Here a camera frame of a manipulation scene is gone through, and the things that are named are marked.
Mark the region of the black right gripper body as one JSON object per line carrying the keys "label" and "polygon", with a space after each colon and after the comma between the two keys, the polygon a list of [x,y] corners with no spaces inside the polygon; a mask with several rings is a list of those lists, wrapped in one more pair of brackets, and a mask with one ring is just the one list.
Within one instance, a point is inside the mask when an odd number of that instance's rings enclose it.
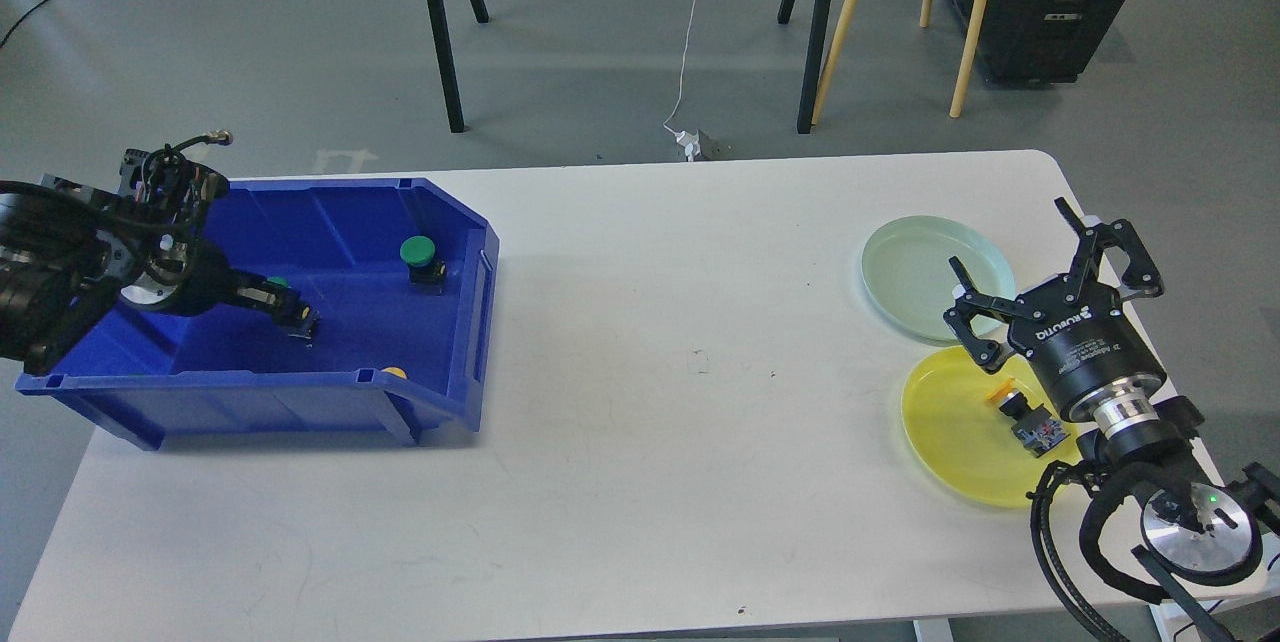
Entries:
{"label": "black right gripper body", "polygon": [[1043,283],[1014,306],[1025,315],[1009,324],[1009,345],[1027,356],[1059,417],[1088,422],[1097,404],[1087,396],[1117,379],[1148,395],[1164,386],[1167,372],[1123,313],[1116,288],[1087,283],[1071,294],[1065,283]]}

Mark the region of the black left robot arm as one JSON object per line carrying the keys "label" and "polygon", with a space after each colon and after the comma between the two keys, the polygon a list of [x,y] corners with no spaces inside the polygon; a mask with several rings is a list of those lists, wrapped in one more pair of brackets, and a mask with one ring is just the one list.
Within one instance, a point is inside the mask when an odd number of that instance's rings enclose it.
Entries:
{"label": "black left robot arm", "polygon": [[206,240],[224,174],[192,162],[196,145],[230,145],[212,130],[160,150],[127,150],[118,191],[44,176],[3,182],[3,356],[45,376],[118,303],[174,317],[216,304],[261,311],[294,338],[317,313],[296,288],[232,267]]}

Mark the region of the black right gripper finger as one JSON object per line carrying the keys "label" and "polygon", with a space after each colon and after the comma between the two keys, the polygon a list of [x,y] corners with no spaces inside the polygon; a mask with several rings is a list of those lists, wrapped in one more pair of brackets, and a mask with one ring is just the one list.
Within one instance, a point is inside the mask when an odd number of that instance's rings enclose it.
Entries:
{"label": "black right gripper finger", "polygon": [[1100,269],[1110,249],[1126,258],[1126,267],[1120,272],[1120,285],[1112,288],[1120,303],[1165,294],[1164,278],[1128,219],[1116,219],[1114,223],[1085,221],[1075,214],[1065,197],[1056,197],[1055,206],[1078,237],[1075,254],[1062,278],[1065,303],[1082,303],[1085,292],[1100,285]]}
{"label": "black right gripper finger", "polygon": [[943,315],[943,322],[947,324],[956,340],[968,352],[969,358],[984,373],[997,373],[1004,368],[1006,359],[1010,359],[1010,356],[1012,356],[1011,347],[1007,343],[980,338],[974,331],[973,320],[984,317],[1009,326],[1014,318],[1020,317],[1021,309],[1019,309],[1019,304],[1015,301],[978,292],[959,256],[951,256],[948,265],[957,278],[960,292],[955,295],[951,308]]}

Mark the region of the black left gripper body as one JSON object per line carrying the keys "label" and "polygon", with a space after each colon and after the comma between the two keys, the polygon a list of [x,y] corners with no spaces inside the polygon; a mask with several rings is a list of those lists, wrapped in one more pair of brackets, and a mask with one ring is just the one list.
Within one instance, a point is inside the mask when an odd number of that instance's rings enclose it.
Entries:
{"label": "black left gripper body", "polygon": [[154,301],[151,311],[175,317],[196,317],[216,304],[270,311],[271,295],[265,290],[265,278],[232,269],[227,254],[210,242],[186,246],[183,254],[160,258],[150,274],[168,290],[163,301]]}

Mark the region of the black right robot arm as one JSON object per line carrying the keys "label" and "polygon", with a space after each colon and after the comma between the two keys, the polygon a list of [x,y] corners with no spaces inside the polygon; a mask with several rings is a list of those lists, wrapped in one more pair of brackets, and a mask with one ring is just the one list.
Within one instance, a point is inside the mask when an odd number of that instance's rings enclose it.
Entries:
{"label": "black right robot arm", "polygon": [[1079,483],[1091,503],[1078,544],[1092,572],[1139,601],[1175,602],[1207,639],[1230,641],[1187,586],[1233,586],[1258,569],[1262,535],[1277,531],[1277,477],[1253,463],[1243,481],[1210,480],[1192,446],[1201,411],[1187,396],[1155,400],[1166,370],[1123,309],[1164,294],[1156,263],[1125,219],[1079,217],[1062,197],[1055,205],[1078,240],[1066,272],[1005,299],[979,292],[952,256],[957,286],[943,315],[980,370],[996,373],[1020,356],[1060,419],[1093,425],[1078,437],[1079,463],[1051,460],[1028,495],[1039,569],[1091,636],[1123,638],[1074,584],[1053,542],[1056,492]]}

